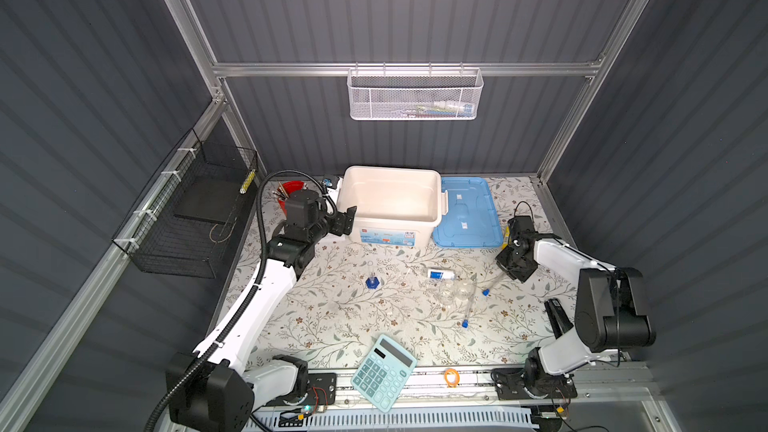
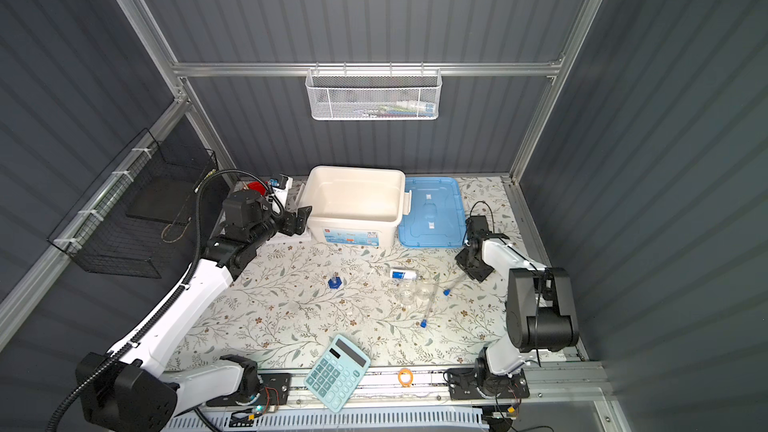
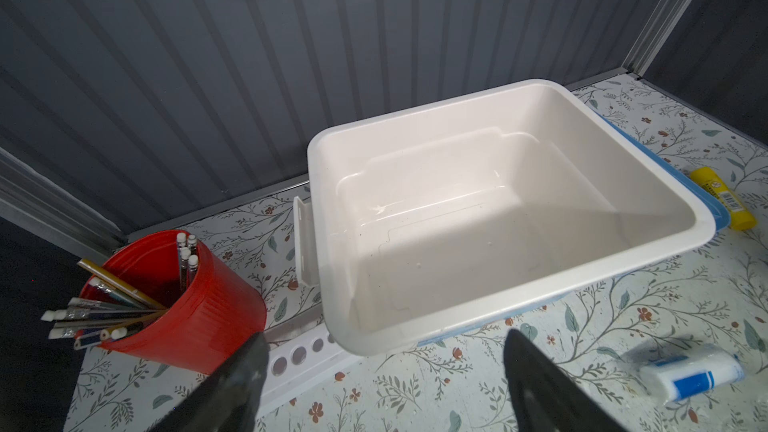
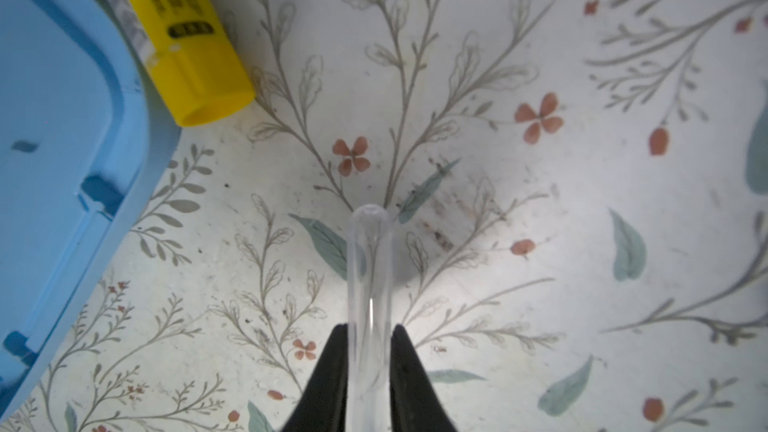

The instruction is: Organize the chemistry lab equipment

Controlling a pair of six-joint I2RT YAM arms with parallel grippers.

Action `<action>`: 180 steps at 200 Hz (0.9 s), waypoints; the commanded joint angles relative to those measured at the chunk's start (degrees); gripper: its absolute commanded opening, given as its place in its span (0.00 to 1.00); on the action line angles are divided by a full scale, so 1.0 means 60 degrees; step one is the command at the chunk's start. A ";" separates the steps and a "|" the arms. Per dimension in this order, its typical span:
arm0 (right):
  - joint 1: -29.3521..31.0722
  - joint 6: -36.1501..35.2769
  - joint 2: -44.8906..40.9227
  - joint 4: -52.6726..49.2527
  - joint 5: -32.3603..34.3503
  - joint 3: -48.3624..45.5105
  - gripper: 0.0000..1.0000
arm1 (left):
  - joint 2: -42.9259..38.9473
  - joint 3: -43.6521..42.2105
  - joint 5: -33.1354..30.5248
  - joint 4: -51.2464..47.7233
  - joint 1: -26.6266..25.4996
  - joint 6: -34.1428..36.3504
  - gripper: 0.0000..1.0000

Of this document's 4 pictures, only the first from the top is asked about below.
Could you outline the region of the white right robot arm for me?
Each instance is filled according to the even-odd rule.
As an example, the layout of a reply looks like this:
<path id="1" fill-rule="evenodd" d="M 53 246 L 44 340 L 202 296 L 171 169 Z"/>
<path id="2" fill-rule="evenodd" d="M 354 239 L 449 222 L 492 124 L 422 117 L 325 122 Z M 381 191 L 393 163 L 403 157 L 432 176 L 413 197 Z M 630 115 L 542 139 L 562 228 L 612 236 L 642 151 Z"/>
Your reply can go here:
<path id="1" fill-rule="evenodd" d="M 597 362 L 618 366 L 624 350 L 654 344 L 640 271 L 601 262 L 553 233 L 538 232 L 529 215 L 513 217 L 508 226 L 507 245 L 496 256 L 502 271 L 525 282 L 545 267 L 576 286 L 576 302 L 570 318 L 559 300 L 545 301 L 554 341 L 530 351 L 520 368 L 491 371 L 500 399 L 575 398 L 576 370 Z"/>

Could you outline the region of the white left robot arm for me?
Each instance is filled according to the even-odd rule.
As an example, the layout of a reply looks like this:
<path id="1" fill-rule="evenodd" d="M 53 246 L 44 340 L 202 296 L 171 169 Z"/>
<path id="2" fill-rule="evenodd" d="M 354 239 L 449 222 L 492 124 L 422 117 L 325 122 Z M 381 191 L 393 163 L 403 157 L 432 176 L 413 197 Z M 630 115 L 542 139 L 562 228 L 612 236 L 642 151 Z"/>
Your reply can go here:
<path id="1" fill-rule="evenodd" d="M 288 195 L 282 232 L 268 237 L 263 218 L 264 184 L 257 188 L 255 217 L 261 241 L 258 266 L 224 318 L 190 353 L 173 356 L 166 392 L 144 425 L 153 431 L 163 414 L 197 431 L 241 431 L 254 411 L 282 396 L 302 397 L 307 365 L 279 356 L 248 380 L 248 357 L 275 309 L 295 286 L 327 235 L 351 233 L 357 209 L 338 209 L 325 182 L 308 173 L 309 188 Z"/>

